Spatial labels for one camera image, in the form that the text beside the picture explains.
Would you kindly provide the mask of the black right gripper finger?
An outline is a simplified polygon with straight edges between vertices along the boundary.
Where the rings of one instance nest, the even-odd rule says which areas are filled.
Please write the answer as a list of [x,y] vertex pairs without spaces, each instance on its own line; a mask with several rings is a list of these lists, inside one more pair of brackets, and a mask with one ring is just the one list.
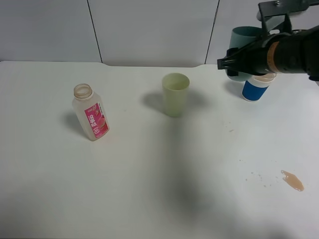
[[267,48],[264,40],[257,39],[241,48],[230,48],[224,58],[217,60],[218,70],[226,70],[229,76],[239,72],[262,76],[268,73]]

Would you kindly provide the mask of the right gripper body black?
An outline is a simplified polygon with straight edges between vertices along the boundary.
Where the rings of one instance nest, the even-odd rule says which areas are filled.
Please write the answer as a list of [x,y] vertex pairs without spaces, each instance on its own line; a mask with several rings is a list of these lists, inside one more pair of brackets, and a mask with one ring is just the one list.
[[296,34],[275,38],[259,53],[259,73],[285,73],[310,75],[308,50],[305,46],[311,31],[300,31]]

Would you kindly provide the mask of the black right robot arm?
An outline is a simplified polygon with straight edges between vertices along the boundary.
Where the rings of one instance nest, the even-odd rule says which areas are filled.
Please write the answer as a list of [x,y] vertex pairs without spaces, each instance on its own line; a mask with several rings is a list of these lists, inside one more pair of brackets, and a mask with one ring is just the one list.
[[319,80],[319,27],[298,33],[279,33],[258,37],[241,47],[227,50],[226,57],[217,60],[219,70],[262,76],[268,73],[307,74]]

